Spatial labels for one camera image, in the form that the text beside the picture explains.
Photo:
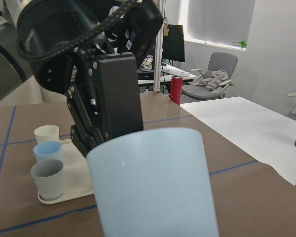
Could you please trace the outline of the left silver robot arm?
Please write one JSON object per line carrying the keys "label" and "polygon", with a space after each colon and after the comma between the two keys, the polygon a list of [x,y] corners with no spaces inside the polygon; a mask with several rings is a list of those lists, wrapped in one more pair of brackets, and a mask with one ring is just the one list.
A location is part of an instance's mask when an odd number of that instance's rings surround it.
{"label": "left silver robot arm", "polygon": [[71,139],[87,155],[143,130],[137,64],[115,53],[107,31],[139,6],[135,0],[5,0],[0,15],[0,101],[35,77],[65,95]]}

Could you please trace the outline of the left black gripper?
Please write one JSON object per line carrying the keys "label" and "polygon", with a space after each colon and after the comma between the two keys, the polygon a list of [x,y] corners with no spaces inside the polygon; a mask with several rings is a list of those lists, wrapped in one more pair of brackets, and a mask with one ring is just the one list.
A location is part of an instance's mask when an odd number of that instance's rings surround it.
{"label": "left black gripper", "polygon": [[49,91],[65,94],[75,83],[89,96],[95,93],[91,77],[74,48],[95,48],[108,40],[103,33],[84,40],[106,19],[115,0],[26,0],[18,15],[17,33],[20,50],[32,57],[30,65],[39,85]]}

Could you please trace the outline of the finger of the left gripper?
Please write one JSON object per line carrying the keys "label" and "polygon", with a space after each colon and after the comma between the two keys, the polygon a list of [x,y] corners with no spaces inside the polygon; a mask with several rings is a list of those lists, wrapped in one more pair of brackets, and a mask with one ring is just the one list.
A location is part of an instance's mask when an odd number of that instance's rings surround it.
{"label": "finger of the left gripper", "polygon": [[92,123],[92,116],[87,112],[76,84],[71,83],[67,91],[67,105],[74,119],[71,126],[71,140],[80,153],[86,157],[96,146],[104,142],[99,127]]}
{"label": "finger of the left gripper", "polygon": [[137,63],[132,53],[96,57],[94,86],[100,109],[100,130],[111,140],[143,130]]}

